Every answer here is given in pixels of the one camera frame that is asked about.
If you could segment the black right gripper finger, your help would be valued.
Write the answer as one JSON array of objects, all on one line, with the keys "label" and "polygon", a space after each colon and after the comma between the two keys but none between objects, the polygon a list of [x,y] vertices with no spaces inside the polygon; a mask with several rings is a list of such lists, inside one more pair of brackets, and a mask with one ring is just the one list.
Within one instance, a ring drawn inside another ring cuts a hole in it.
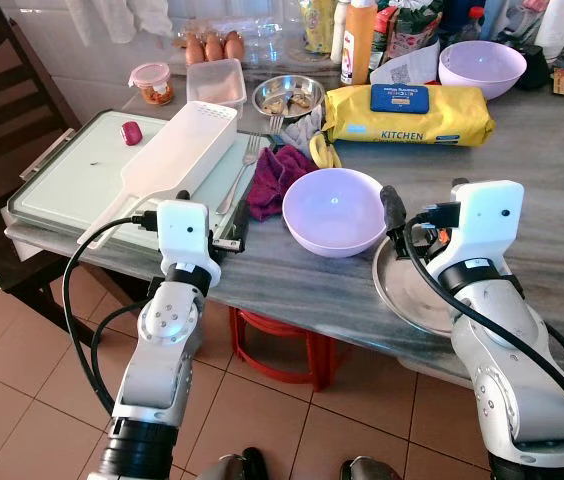
[{"label": "black right gripper finger", "polygon": [[395,187],[381,188],[381,202],[384,210],[383,223],[388,236],[398,236],[407,225],[407,210]]}]

